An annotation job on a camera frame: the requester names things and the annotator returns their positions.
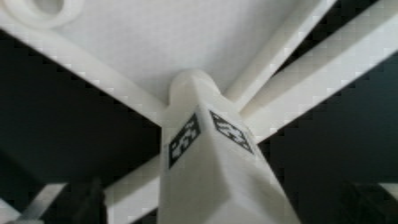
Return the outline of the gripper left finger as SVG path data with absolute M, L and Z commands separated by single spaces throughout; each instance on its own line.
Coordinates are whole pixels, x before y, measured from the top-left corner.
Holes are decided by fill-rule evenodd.
M 21 214 L 0 224 L 108 224 L 101 180 L 48 184 Z

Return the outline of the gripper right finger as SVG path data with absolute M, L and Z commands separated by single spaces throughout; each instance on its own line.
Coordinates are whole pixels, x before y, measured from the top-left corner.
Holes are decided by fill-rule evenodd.
M 398 200 L 379 184 L 341 186 L 339 224 L 398 224 Z

